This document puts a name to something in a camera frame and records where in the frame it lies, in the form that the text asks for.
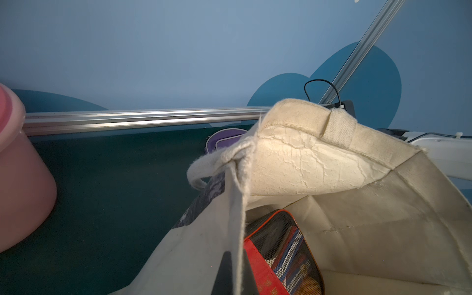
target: gray printed fabric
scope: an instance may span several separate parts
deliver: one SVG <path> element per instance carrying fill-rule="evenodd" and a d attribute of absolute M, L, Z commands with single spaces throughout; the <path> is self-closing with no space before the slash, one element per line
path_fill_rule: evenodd
<path fill-rule="evenodd" d="M 211 201 L 217 196 L 221 195 L 225 191 L 225 172 L 221 172 L 213 176 L 205 189 L 198 195 L 198 197 L 192 202 L 187 211 L 182 215 L 180 220 L 173 226 L 173 228 L 179 228 L 184 225 L 191 224 L 200 213 L 211 203 Z"/>

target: canvas tote bag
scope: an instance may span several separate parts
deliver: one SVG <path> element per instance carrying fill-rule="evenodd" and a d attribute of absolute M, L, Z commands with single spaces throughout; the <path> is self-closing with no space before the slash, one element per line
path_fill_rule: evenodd
<path fill-rule="evenodd" d="M 472 292 L 470 204 L 427 151 L 343 109 L 280 101 L 187 177 L 199 197 L 114 294 L 257 294 L 244 228 L 277 209 L 297 222 L 325 294 Z"/>

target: red trim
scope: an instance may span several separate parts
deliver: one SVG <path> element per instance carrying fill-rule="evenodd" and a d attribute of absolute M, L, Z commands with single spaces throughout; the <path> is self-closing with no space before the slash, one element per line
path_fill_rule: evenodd
<path fill-rule="evenodd" d="M 251 240 L 244 242 L 249 264 L 253 271 L 259 295 L 288 295 L 282 282 L 277 278 Z"/>
<path fill-rule="evenodd" d="M 300 229 L 300 227 L 298 226 L 298 223 L 296 222 L 294 216 L 288 212 L 287 210 L 285 209 L 279 209 L 277 211 L 274 212 L 274 214 L 272 214 L 269 218 L 267 218 L 267 220 L 261 224 L 260 227 L 258 227 L 255 231 L 253 231 L 252 234 L 248 235 L 244 241 L 248 240 L 250 237 L 252 237 L 259 229 L 261 229 L 269 220 L 271 220 L 276 214 L 279 214 L 280 212 L 286 212 L 290 215 L 290 217 L 292 218 L 292 220 L 295 222 L 296 224 L 296 227 L 300 230 L 300 232 L 302 233 L 303 235 L 303 232 L 302 230 Z M 320 271 L 320 268 L 318 267 L 318 264 L 316 263 L 316 259 L 315 259 L 315 256 L 313 256 L 313 253 L 310 249 L 310 247 L 308 246 L 308 243 L 306 242 L 306 239 L 305 239 L 305 236 L 303 236 L 304 240 L 305 240 L 305 243 L 306 243 L 306 247 L 308 248 L 308 251 L 310 251 L 310 255 L 312 256 L 313 258 L 313 261 L 315 262 L 315 267 L 316 267 L 316 270 L 318 271 L 318 273 L 320 274 L 320 281 L 321 281 L 321 287 L 322 287 L 322 293 L 325 294 L 325 289 L 324 289 L 324 280 L 323 280 L 323 275 L 321 274 L 321 271 Z"/>

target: dark fabric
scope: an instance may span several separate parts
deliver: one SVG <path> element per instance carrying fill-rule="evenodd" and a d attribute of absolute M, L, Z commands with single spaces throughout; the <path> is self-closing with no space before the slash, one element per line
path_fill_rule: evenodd
<path fill-rule="evenodd" d="M 219 264 L 215 284 L 211 295 L 232 295 L 233 293 L 233 266 L 231 263 L 231 252 L 223 253 Z M 241 295 L 258 295 L 256 281 L 249 264 L 246 250 L 243 251 L 243 284 Z"/>
<path fill-rule="evenodd" d="M 173 226 L 179 228 L 184 225 L 191 224 L 200 213 L 213 201 L 214 198 L 221 195 L 225 191 L 225 173 L 221 172 L 213 176 L 205 189 L 192 202 L 187 211 L 182 215 L 180 220 Z"/>
<path fill-rule="evenodd" d="M 346 112 L 349 115 L 351 115 L 355 118 L 355 110 L 354 110 L 353 102 L 352 101 L 342 101 L 342 103 L 344 104 L 344 109 L 346 110 Z M 326 105 L 325 108 L 327 108 L 327 109 L 339 108 L 339 102 Z"/>
<path fill-rule="evenodd" d="M 233 265 L 231 263 L 231 252 L 226 251 L 221 258 L 211 295 L 231 295 L 232 293 Z"/>

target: black mesh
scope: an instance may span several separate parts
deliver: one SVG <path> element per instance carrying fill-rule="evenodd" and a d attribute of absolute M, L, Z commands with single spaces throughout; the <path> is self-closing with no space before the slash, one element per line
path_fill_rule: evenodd
<path fill-rule="evenodd" d="M 256 249 L 290 295 L 322 295 L 320 271 L 292 216 L 272 212 L 246 228 Z"/>

